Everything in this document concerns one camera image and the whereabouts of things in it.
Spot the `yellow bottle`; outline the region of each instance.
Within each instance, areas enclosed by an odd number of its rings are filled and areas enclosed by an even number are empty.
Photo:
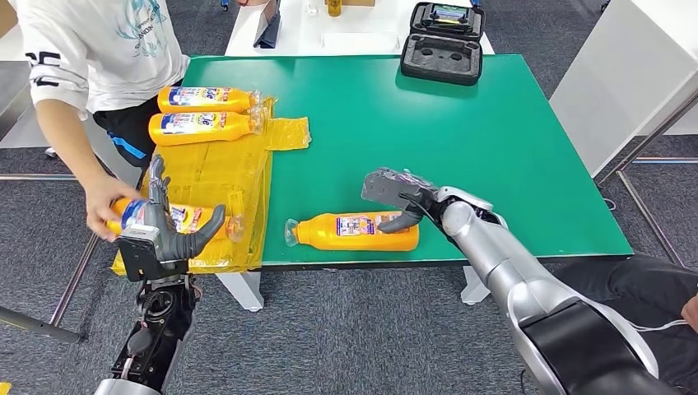
[[[348,251],[412,251],[419,243],[419,226],[387,234],[378,230],[381,222],[400,211],[321,214],[312,220],[288,220],[284,229],[286,244],[309,244],[317,249]]]
[[[235,88],[186,88],[168,86],[157,94],[157,105],[163,113],[232,111],[243,113],[263,102],[259,91]]]
[[[155,114],[148,124],[152,141],[158,146],[178,146],[194,142],[233,141],[264,130],[262,107],[250,115],[225,113]]]
[[[131,224],[143,224],[145,216],[146,200],[130,200],[125,197],[120,198],[112,205],[112,210],[121,216],[121,221],[107,221],[106,225],[120,235],[121,231]],[[199,208],[185,206],[184,204],[170,203],[170,216],[179,233],[194,233],[201,226],[211,219],[212,208]],[[213,239],[230,239],[234,242],[240,241],[242,236],[242,218],[227,216],[223,225],[213,236]]]
[[[342,0],[327,0],[328,14],[330,16],[340,16],[342,14]]]

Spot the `gray carpet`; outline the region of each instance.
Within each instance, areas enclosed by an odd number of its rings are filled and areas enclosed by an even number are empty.
[[[550,95],[593,27],[601,1],[486,2],[487,33],[498,52],[523,53]],[[169,0],[185,52],[221,54],[233,10],[216,1]],[[662,150],[698,154],[696,138],[667,137]],[[0,172],[54,172],[41,150],[0,150]],[[694,262],[698,167],[631,171],[678,249]],[[661,248],[635,206],[611,182],[603,193],[634,247]],[[2,185],[0,304],[49,319],[87,240],[75,184]],[[136,286],[109,265],[100,243],[64,325],[88,335],[66,346],[0,325],[0,381],[13,394],[89,394],[107,371],[135,317]],[[170,387],[172,394],[520,394],[517,360],[494,303],[462,304],[455,267],[265,273],[267,306],[243,311],[213,276],[197,330]],[[535,393],[527,380],[527,393]]]

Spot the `robotic arm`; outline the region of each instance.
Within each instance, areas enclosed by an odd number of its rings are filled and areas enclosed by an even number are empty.
[[[160,395],[175,370],[194,323],[202,290],[187,274],[188,260],[199,255],[225,220],[225,207],[191,235],[177,233],[167,200],[169,178],[162,179],[163,160],[155,156],[149,174],[151,200],[143,225],[130,225],[117,238],[130,281],[142,281],[139,319],[95,395]]]
[[[144,225],[118,238],[130,281],[142,281],[140,317],[96,395],[160,395],[193,326],[201,289],[187,274],[221,227],[225,208],[193,235],[178,234],[169,216],[167,184],[156,156]],[[399,207],[380,224],[392,233],[426,216],[467,257],[512,331],[529,373],[545,394],[669,395],[642,337],[614,310],[575,292],[550,274],[509,232],[492,205],[453,187],[437,188],[409,173],[378,169],[366,176],[364,199]]]
[[[392,233],[427,216],[463,252],[507,318],[517,352],[543,393],[675,394],[657,379],[654,355],[630,324],[557,280],[489,202],[385,168],[366,176],[361,196],[403,210],[380,230]]]

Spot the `black carrying case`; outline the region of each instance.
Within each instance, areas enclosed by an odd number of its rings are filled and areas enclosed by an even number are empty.
[[[485,13],[479,7],[468,8],[467,29],[442,30],[429,22],[434,6],[445,4],[419,2],[412,11],[410,35],[403,47],[400,71],[408,77],[475,85],[482,74],[482,47]]]

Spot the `yellow plastic wrap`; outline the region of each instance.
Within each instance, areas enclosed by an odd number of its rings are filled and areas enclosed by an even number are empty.
[[[272,151],[306,148],[308,119],[270,119],[261,135],[232,142],[158,146],[169,176],[170,202],[195,207],[226,205],[226,215],[240,221],[241,236],[209,243],[195,259],[191,273],[243,272],[261,266],[267,227]],[[126,274],[121,256],[112,270]]]

